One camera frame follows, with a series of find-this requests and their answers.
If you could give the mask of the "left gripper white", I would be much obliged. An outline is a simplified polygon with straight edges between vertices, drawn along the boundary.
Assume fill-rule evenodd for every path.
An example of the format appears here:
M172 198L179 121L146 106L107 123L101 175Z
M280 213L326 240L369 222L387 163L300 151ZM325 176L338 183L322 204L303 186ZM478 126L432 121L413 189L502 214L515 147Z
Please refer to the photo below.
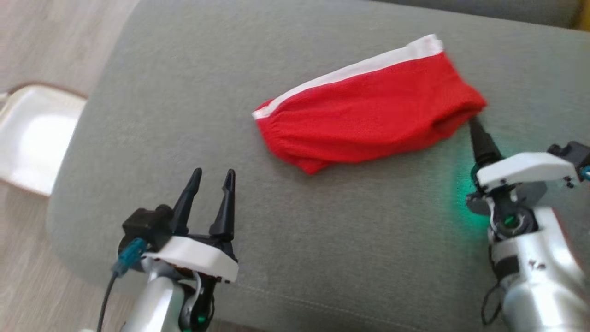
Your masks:
M219 283L234 282L238 263L219 248L185 236L202 168L196 168L173 209L171 229L176 236L158 252L141 257L148 282L141 293L142 330L207 330L215 313L214 290ZM223 199L211 237L233 240L235 232L236 173L229 169Z

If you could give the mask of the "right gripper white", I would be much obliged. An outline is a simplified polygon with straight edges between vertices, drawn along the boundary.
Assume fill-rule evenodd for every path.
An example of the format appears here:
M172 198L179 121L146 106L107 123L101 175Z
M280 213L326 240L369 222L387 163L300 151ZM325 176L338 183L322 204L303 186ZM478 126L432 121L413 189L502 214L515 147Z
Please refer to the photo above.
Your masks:
M547 191L546 183L563 180L571 188L579 183L574 164L550 153L520 153L503 159L477 117L469 120L469 131L476 191L466 196L466 206L489 216L489 240L536 232L537 204Z

